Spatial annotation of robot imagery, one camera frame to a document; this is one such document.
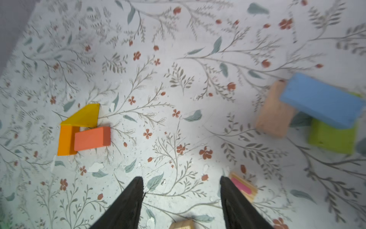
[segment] yellow block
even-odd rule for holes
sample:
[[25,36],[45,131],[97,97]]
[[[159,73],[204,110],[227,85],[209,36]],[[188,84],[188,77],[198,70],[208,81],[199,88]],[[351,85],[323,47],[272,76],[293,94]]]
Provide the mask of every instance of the yellow block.
[[97,127],[99,103],[88,104],[63,121],[61,126]]

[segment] unpainted wooden block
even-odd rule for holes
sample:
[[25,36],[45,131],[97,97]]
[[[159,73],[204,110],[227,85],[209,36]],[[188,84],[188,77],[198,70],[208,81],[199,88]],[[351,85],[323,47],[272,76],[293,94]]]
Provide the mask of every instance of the unpainted wooden block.
[[185,220],[182,222],[172,223],[169,229],[195,229],[193,220]]
[[276,81],[271,86],[255,125],[257,130],[276,138],[286,136],[288,126],[296,113],[295,108],[280,101],[285,87],[286,82],[283,80]]

